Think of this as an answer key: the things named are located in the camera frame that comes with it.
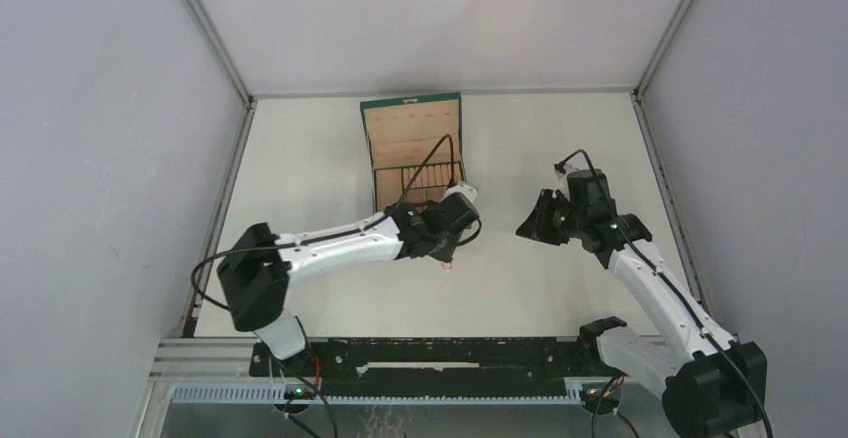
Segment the green jewelry box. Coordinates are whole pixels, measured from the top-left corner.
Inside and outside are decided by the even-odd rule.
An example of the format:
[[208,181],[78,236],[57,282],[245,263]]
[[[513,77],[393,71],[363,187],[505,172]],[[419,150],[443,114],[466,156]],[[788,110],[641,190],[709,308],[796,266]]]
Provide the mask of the green jewelry box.
[[462,161],[462,96],[458,92],[362,101],[360,117],[372,170]]

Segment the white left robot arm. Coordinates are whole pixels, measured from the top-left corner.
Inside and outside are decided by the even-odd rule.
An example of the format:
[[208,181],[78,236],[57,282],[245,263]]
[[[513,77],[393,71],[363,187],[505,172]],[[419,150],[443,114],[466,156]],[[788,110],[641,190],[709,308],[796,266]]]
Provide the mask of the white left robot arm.
[[285,308],[291,285],[352,265],[402,259],[453,260],[462,233],[480,218],[478,191],[465,182],[421,208],[401,202],[366,219],[316,232],[274,234],[248,228],[217,258],[217,276],[233,325],[255,334],[290,375],[305,372],[313,352],[299,318]]

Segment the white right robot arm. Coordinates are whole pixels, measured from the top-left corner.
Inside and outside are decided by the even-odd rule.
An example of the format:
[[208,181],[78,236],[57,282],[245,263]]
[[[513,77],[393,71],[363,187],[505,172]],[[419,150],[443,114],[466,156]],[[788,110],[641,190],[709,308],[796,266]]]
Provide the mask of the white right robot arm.
[[717,437],[756,423],[771,436],[763,350],[740,342],[680,284],[644,223],[618,212],[602,171],[558,165],[555,172],[557,187],[541,190],[517,236],[553,246],[578,240],[631,293],[663,340],[657,346],[617,317],[595,320],[580,329],[582,368],[614,368],[636,380],[660,400],[680,437]]

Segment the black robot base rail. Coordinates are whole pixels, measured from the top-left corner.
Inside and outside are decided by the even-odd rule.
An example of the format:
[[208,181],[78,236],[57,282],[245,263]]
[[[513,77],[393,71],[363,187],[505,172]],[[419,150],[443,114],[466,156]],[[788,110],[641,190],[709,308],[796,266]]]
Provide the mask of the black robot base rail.
[[556,381],[605,381],[618,371],[578,337],[311,338],[286,360],[264,343],[248,359],[252,378],[309,380],[320,391],[458,392],[495,396],[551,391]]

